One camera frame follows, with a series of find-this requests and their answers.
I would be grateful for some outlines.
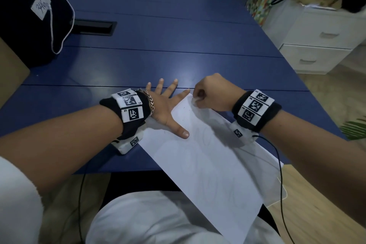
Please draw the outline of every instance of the fingernail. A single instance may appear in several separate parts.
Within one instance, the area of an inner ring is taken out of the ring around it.
[[[189,137],[189,132],[188,131],[184,131],[183,132],[183,138],[187,139]]]

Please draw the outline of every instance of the blue table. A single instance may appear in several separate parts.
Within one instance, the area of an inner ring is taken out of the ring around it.
[[[219,72],[343,137],[240,0],[69,1],[76,18],[117,21],[113,36],[71,35],[56,60],[33,68],[0,110],[0,136],[161,77],[167,83],[179,79],[177,94]],[[223,116],[233,120],[231,113]],[[265,141],[258,143],[274,153]],[[289,163],[283,154],[281,160]],[[123,156],[109,145],[90,161],[87,172],[156,169],[139,145]]]

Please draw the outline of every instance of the handwritten label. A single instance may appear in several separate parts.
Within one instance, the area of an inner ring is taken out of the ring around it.
[[[39,17],[40,20],[43,20],[50,7],[51,0],[34,0],[30,9]]]

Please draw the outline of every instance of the right hand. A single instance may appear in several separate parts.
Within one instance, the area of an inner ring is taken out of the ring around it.
[[[219,73],[206,76],[199,81],[193,91],[198,108],[211,108],[216,111],[231,111],[238,99],[246,91],[223,78]]]

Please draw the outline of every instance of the black cable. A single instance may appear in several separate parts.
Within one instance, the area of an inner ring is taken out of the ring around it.
[[[281,175],[281,200],[280,200],[280,203],[281,203],[281,215],[282,215],[282,221],[283,221],[283,224],[285,225],[285,229],[286,229],[286,232],[288,234],[288,236],[290,237],[291,241],[293,244],[295,244],[294,240],[292,239],[291,237],[291,234],[290,232],[288,231],[288,228],[286,226],[286,222],[285,222],[285,217],[283,216],[283,206],[282,206],[282,187],[283,187],[283,178],[282,178],[282,168],[281,168],[281,160],[280,160],[280,154],[278,153],[278,150],[276,149],[276,147],[270,142],[268,141],[267,139],[265,139],[264,137],[262,136],[259,136],[259,135],[253,135],[253,137],[258,137],[258,138],[261,138],[265,141],[267,141],[269,144],[271,144],[272,147],[274,147],[274,149],[276,150],[276,153],[277,153],[277,158],[278,158],[278,164],[280,165],[280,175]]]
[[[83,240],[83,236],[81,235],[81,214],[80,214],[80,204],[81,204],[81,192],[83,190],[83,185],[84,185],[84,180],[85,180],[85,176],[86,176],[86,170],[88,169],[88,163],[85,165],[85,170],[84,170],[84,175],[83,175],[83,179],[81,180],[81,184],[80,184],[80,192],[79,192],[79,201],[78,201],[78,223],[79,223],[79,236],[80,236],[80,241],[82,244],[85,244],[84,240]]]

